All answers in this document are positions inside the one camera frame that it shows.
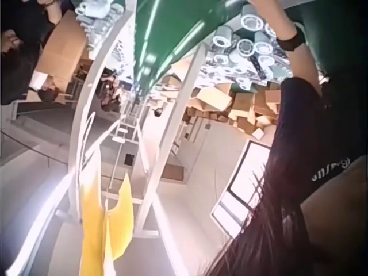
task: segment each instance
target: white rod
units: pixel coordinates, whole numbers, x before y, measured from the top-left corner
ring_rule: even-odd
[[[96,90],[98,81],[105,68],[106,62],[118,41],[119,34],[124,25],[134,15],[135,10],[128,9],[123,16],[115,23],[113,29],[103,42],[97,57],[93,61],[91,68],[87,74],[86,80],[83,84],[78,103],[75,109],[75,115],[72,124],[69,157],[68,157],[68,171],[71,172],[74,168],[79,168],[81,163],[81,150],[83,143],[83,133],[86,128],[86,121],[91,107],[94,92]],[[79,187],[78,187],[78,172],[75,174],[74,183],[69,188],[70,212],[78,221],[81,219],[81,210],[79,206]]]
[[[189,101],[191,92],[193,90],[194,83],[198,77],[201,66],[205,62],[206,53],[207,53],[206,45],[201,44],[198,47],[193,57],[193,60],[190,63],[183,85],[178,94],[178,98],[170,114],[170,118],[163,133],[163,138],[161,140],[160,153],[154,167],[152,168],[150,178],[147,181],[148,185],[146,193],[144,195],[142,204],[139,206],[139,210],[137,213],[135,225],[135,230],[137,233],[143,230],[143,226],[147,219],[148,212],[150,211],[150,207],[156,195],[156,190],[158,188],[163,169],[166,165],[167,158],[170,154],[171,146],[178,133],[178,128],[182,121],[186,105]]]

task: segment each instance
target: black shirt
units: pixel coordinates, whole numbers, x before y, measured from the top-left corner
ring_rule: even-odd
[[[1,1],[1,31],[14,30],[25,44],[41,44],[54,27],[37,1]]]
[[[334,97],[327,102],[303,79],[281,85],[279,124],[266,171],[283,202],[299,205],[367,153],[364,86],[349,91],[336,79],[328,87]]]

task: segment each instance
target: fluorescent light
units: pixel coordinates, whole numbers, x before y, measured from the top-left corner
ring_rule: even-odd
[[[155,56],[155,55],[153,55],[153,54],[149,53],[149,54],[147,55],[147,57],[145,58],[145,62],[147,62],[147,63],[149,63],[149,64],[152,64],[152,63],[154,63],[154,62],[156,61],[156,58],[157,58],[157,56]]]
[[[177,48],[174,49],[174,54],[177,55],[181,50],[192,40],[194,36],[205,26],[203,21],[197,23],[197,25],[188,33],[186,37],[178,44]]]
[[[154,19],[156,17],[156,13],[157,13],[157,8],[159,6],[159,2],[160,2],[160,0],[156,0],[155,3],[154,3],[154,6],[152,7],[151,16],[149,17],[149,22],[148,22],[148,25],[147,25],[147,30],[145,32],[144,40],[148,40],[148,38],[150,36],[152,25],[154,24]]]
[[[142,46],[142,52],[140,54],[140,60],[139,60],[139,65],[142,65],[143,64],[143,60],[144,60],[144,57],[145,57],[145,52],[147,50],[147,45],[148,45],[148,41],[146,40],[144,43],[143,43],[143,46]]]
[[[43,226],[51,214],[56,204],[60,203],[68,188],[72,182],[74,176],[74,170],[67,174],[57,185],[55,190],[52,192],[46,203],[42,206],[40,213],[37,215],[34,223],[32,224],[27,237],[25,238],[24,244],[10,268],[6,271],[7,276],[18,276],[21,274],[22,269],[25,267],[33,247],[35,246],[37,239],[42,231]]]
[[[142,67],[142,74],[143,75],[149,75],[151,72],[151,68],[149,67]]]

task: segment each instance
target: long dark hair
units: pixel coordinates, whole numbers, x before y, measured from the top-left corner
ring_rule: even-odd
[[[299,205],[284,204],[265,172],[262,194],[238,236],[215,257],[205,276],[313,275],[309,238]]]

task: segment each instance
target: white curved pole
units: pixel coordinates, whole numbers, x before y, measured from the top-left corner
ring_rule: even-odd
[[[68,158],[68,170],[71,171],[73,168],[79,168],[81,163],[80,151],[82,150],[82,139],[83,133],[86,127],[86,121],[88,118],[88,113],[91,107],[94,92],[96,90],[98,81],[104,70],[108,57],[111,55],[114,49],[119,34],[123,29],[124,25],[128,22],[130,17],[134,15],[135,10],[126,9],[122,17],[115,23],[110,34],[107,36],[106,40],[103,42],[97,57],[92,63],[92,66],[87,74],[86,80],[83,84],[82,91],[78,99],[78,103],[75,109],[75,115],[72,124],[72,131],[70,137],[69,146],[69,158]],[[75,183],[69,188],[69,200],[70,200],[70,214],[74,216],[78,221],[80,220],[80,206],[79,206],[79,193],[77,189],[77,174],[75,178]]]

